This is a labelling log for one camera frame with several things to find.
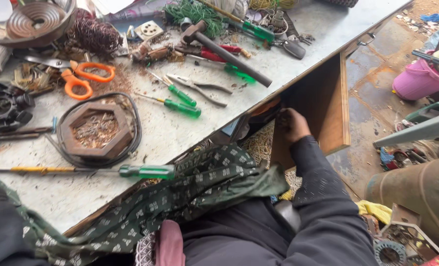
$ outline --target pliers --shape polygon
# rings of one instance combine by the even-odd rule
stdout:
[[[211,95],[206,94],[206,92],[202,88],[200,88],[200,86],[203,87],[203,88],[215,88],[215,89],[222,90],[222,91],[224,91],[224,92],[226,92],[228,94],[233,94],[233,92],[231,90],[229,90],[229,89],[227,89],[225,87],[222,87],[222,86],[218,86],[218,85],[214,85],[214,84],[209,84],[209,83],[196,82],[196,81],[193,81],[193,80],[191,80],[191,79],[189,79],[187,77],[181,77],[181,76],[177,76],[177,75],[173,75],[173,74],[167,74],[167,77],[171,78],[172,80],[174,80],[174,81],[176,81],[176,82],[178,82],[178,83],[180,83],[182,85],[185,85],[187,87],[190,87],[190,88],[198,91],[207,100],[209,100],[212,103],[214,103],[215,105],[219,105],[221,107],[226,107],[228,104],[225,104],[225,103],[222,103],[222,102],[219,102],[219,101],[213,99],[211,97]]]
[[[223,49],[230,53],[239,53],[242,52],[242,48],[238,46],[231,46],[231,45],[220,45]],[[223,62],[225,63],[226,60],[221,58],[219,55],[215,54],[213,51],[211,51],[209,48],[205,46],[193,46],[193,45],[187,45],[187,46],[180,46],[177,45],[174,47],[174,50],[179,51],[181,53],[187,53],[192,54],[196,56],[200,56],[206,59],[210,59],[212,61],[217,62]]]

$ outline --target hand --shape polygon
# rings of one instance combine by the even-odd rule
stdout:
[[[285,126],[287,128],[285,138],[291,143],[297,142],[301,138],[311,135],[305,117],[292,108],[284,108],[280,111],[279,123],[281,123],[280,126]]]

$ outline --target black sleeve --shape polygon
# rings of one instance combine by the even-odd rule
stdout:
[[[22,218],[0,189],[0,266],[49,266],[34,258],[22,238]]]
[[[293,202],[302,223],[282,265],[378,265],[359,209],[315,139],[302,138],[290,152],[303,178]]]

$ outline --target pink bucket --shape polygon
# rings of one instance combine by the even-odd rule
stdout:
[[[393,80],[392,88],[402,99],[418,100],[439,91],[439,74],[426,60],[419,59],[405,67]]]

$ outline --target screwdriver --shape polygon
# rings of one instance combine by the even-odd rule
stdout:
[[[156,101],[163,102],[166,107],[168,107],[174,111],[184,113],[184,114],[191,116],[191,117],[194,117],[194,118],[198,118],[202,114],[202,111],[197,107],[191,107],[191,106],[187,106],[187,105],[184,105],[181,103],[176,103],[176,102],[169,100],[169,99],[156,98],[154,96],[150,96],[147,94],[136,94],[136,95],[141,95],[141,96],[144,96],[147,98],[154,99]]]
[[[275,40],[275,34],[273,32],[271,32],[270,30],[261,27],[261,26],[256,26],[251,24],[250,21],[246,20],[242,20],[238,17],[236,17],[235,15],[228,13],[226,11],[223,11],[222,9],[218,8],[215,5],[212,5],[208,2],[206,2],[205,0],[198,0],[199,2],[203,3],[204,5],[214,9],[216,12],[227,16],[228,18],[230,18],[232,21],[237,22],[240,28],[242,28],[244,31],[258,37],[261,40],[267,40],[267,42],[271,43]]]
[[[190,98],[187,94],[185,94],[183,91],[179,90],[178,88],[176,88],[173,84],[168,84],[167,82],[163,81],[163,79],[161,79],[158,75],[154,74],[152,71],[150,71],[149,69],[146,69],[147,72],[149,72],[152,76],[155,76],[159,81],[163,82],[165,85],[167,85],[167,87],[169,88],[169,90],[177,95],[177,97],[179,97],[182,101],[184,101],[187,105],[189,106],[196,106],[196,101],[193,100],[192,98]]]
[[[238,77],[243,78],[247,82],[251,82],[251,83],[255,82],[255,79],[252,76],[249,76],[246,73],[240,71],[237,67],[235,67],[231,63],[213,61],[213,60],[206,59],[206,58],[199,57],[199,56],[192,55],[192,54],[186,54],[185,56],[191,57],[193,59],[199,59],[199,60],[202,60],[204,62],[211,63],[211,64],[216,64],[216,65],[222,66],[224,71],[226,71],[229,74],[237,75]]]
[[[94,168],[79,168],[79,167],[47,167],[47,166],[16,166],[11,168],[0,168],[0,173],[8,172],[31,172],[45,175],[47,173],[118,173],[123,178],[137,177],[137,178],[162,178],[174,179],[175,166],[167,165],[143,165],[132,166],[124,164],[116,169],[94,169]]]

